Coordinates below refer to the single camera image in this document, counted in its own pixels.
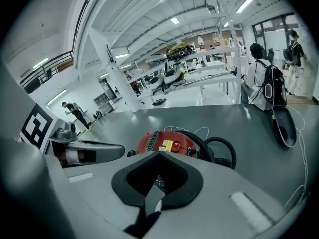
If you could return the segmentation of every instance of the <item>black hose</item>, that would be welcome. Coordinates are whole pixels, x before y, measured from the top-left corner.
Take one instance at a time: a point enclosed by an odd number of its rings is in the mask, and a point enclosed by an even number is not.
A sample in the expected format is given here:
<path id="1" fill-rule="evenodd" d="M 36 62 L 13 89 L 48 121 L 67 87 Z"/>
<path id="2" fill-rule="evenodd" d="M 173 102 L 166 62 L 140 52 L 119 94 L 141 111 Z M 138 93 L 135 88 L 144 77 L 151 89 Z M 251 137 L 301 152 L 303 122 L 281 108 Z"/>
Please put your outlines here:
<path id="1" fill-rule="evenodd" d="M 231 161 L 231 169 L 235 169 L 236 167 L 236 163 L 237 163 L 237 156 L 236 156 L 236 151 L 234 149 L 234 147 L 231 145 L 231 143 L 223 138 L 219 138 L 219 137 L 211 137 L 209 139 L 207 139 L 204 143 L 206 146 L 208 146 L 208 144 L 210 142 L 213 142 L 213 141 L 218 141 L 218 142 L 221 142 L 223 144 L 225 144 L 227 146 L 227 148 L 229 149 L 230 153 L 231 153 L 231 157 L 232 157 L 232 161 Z M 222 163 L 225 163 L 225 160 L 227 159 L 220 159 L 220 158 L 216 158 L 216 163 L 218 164 L 218 161 L 222 162 Z"/>
<path id="2" fill-rule="evenodd" d="M 216 164 L 232 168 L 232 163 L 226 158 L 217 157 L 215 158 L 215 161 L 216 161 Z"/>
<path id="3" fill-rule="evenodd" d="M 183 130 L 179 130 L 179 131 L 175 131 L 175 132 L 184 134 L 187 137 L 189 137 L 191 140 L 193 140 L 200 148 L 200 152 L 204 156 L 204 159 L 206 161 L 216 163 L 215 157 L 214 157 L 214 152 L 212 151 L 212 149 L 209 148 L 208 145 L 202 139 L 200 139 L 196 134 L 193 134 L 193 133 L 188 132 L 188 131 L 183 131 Z"/>

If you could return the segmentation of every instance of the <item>white pants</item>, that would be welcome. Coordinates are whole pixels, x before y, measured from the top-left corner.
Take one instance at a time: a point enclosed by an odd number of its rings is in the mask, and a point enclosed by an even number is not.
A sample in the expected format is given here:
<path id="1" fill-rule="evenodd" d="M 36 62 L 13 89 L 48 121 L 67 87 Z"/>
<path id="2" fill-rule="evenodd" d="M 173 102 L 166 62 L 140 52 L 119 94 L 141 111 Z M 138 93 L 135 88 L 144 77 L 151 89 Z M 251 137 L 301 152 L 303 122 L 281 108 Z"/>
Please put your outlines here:
<path id="1" fill-rule="evenodd" d="M 288 76 L 286 80 L 286 88 L 288 91 L 293 94 L 298 82 L 298 79 L 303 74 L 304 69 L 300 66 L 289 66 Z"/>

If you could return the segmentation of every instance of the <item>person in black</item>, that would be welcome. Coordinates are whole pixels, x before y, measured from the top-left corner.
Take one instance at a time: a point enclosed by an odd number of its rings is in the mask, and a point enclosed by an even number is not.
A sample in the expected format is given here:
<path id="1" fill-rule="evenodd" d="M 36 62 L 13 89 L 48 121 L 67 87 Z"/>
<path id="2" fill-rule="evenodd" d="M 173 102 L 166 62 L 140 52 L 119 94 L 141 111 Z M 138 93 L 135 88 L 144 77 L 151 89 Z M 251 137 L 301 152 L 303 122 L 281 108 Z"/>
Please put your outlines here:
<path id="1" fill-rule="evenodd" d="M 87 129 L 90 129 L 89 125 L 86 123 L 85 119 L 83 118 L 83 115 L 81 114 L 81 112 L 77 110 L 72 103 L 63 102 L 62 106 L 70 110 L 70 112 L 68 112 L 67 114 L 72 113 Z"/>
<path id="2" fill-rule="evenodd" d="M 297 43 L 298 38 L 299 36 L 297 35 L 296 31 L 291 30 L 289 32 L 289 39 L 291 42 L 289 49 L 292 53 L 294 62 L 293 65 L 289 66 L 288 77 L 286 80 L 286 91 L 289 91 L 289 95 L 294 94 L 298 79 L 301 77 L 304 71 L 304 69 L 301 67 L 300 58 L 303 57 L 304 59 L 307 59 L 303 48 L 299 43 Z"/>

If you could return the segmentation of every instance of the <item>window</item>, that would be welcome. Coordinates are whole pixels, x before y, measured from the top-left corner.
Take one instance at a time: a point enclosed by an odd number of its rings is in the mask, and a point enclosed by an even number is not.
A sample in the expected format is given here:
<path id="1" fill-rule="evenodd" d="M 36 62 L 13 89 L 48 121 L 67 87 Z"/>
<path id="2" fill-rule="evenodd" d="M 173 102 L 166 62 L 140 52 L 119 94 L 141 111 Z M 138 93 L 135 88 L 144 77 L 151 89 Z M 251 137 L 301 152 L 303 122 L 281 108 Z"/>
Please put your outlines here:
<path id="1" fill-rule="evenodd" d="M 289 30 L 298 31 L 298 22 L 293 14 L 281 15 L 253 25 L 256 43 L 264 48 L 264 58 L 282 67 L 283 50 L 288 47 Z"/>
<path id="2" fill-rule="evenodd" d="M 274 18 L 263 23 L 264 32 L 284 30 L 283 21 L 280 18 Z"/>
<path id="3" fill-rule="evenodd" d="M 261 25 L 255 25 L 255 35 L 262 34 Z"/>
<path id="4" fill-rule="evenodd" d="M 294 28 L 299 28 L 295 15 L 284 16 L 284 21 L 286 23 L 288 30 L 292 30 Z"/>

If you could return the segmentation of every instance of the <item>white shirt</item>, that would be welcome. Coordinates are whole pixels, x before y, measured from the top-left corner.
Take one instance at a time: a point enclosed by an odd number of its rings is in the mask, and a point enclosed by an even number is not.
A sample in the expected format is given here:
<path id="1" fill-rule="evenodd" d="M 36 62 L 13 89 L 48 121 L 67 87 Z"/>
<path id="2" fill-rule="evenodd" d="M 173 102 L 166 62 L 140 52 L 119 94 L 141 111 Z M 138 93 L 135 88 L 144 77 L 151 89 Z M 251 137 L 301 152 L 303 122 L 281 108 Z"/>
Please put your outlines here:
<path id="1" fill-rule="evenodd" d="M 270 65 L 270 62 L 265 59 L 259 59 L 261 62 L 263 62 L 266 66 Z M 265 73 L 266 73 L 266 67 L 264 67 L 262 64 L 254 62 L 252 63 L 248 68 L 248 75 L 247 75 L 247 81 L 246 84 L 254 90 L 252 95 L 250 96 L 251 100 L 249 103 L 253 102 L 255 106 L 257 106 L 261 110 L 270 110 L 272 108 L 272 104 L 268 102 L 263 94 L 263 88 L 260 89 L 264 81 L 265 81 Z"/>

